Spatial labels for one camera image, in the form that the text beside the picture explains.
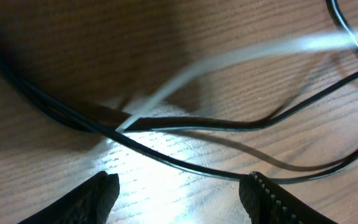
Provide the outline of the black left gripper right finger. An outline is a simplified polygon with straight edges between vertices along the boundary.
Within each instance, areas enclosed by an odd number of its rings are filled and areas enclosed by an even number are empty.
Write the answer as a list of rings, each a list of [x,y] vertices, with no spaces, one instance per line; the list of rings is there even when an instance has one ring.
[[[239,179],[239,198],[252,224],[335,224],[260,172]]]

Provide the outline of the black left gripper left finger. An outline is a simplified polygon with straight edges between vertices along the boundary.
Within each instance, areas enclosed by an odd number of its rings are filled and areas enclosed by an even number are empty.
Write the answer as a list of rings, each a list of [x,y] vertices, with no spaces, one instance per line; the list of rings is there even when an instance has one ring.
[[[119,176],[101,171],[21,222],[106,223],[119,191]]]

